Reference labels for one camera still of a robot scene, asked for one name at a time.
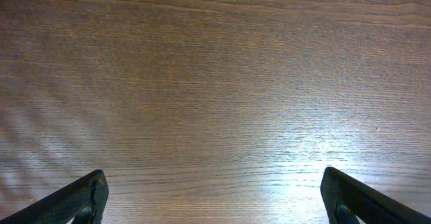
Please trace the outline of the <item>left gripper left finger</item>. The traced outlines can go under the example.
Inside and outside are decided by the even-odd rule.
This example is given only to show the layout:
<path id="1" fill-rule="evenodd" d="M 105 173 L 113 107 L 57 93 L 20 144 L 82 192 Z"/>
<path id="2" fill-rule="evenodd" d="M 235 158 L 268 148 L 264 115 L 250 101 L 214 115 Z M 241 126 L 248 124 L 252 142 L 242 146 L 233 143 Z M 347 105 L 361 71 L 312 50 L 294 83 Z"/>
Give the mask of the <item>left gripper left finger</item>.
<path id="1" fill-rule="evenodd" d="M 1 224 L 101 224 L 108 195 L 104 172 L 94 170 L 2 219 Z"/>

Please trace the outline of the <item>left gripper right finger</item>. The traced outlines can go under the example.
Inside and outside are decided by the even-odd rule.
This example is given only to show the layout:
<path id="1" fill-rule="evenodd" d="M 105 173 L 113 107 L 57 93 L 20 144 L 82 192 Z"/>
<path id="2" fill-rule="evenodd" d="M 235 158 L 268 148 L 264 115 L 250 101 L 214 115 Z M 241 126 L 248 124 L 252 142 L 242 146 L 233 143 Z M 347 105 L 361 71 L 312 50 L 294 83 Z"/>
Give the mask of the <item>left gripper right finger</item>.
<path id="1" fill-rule="evenodd" d="M 330 224 L 430 224 L 430 218 L 334 167 L 326 167 L 321 196 Z"/>

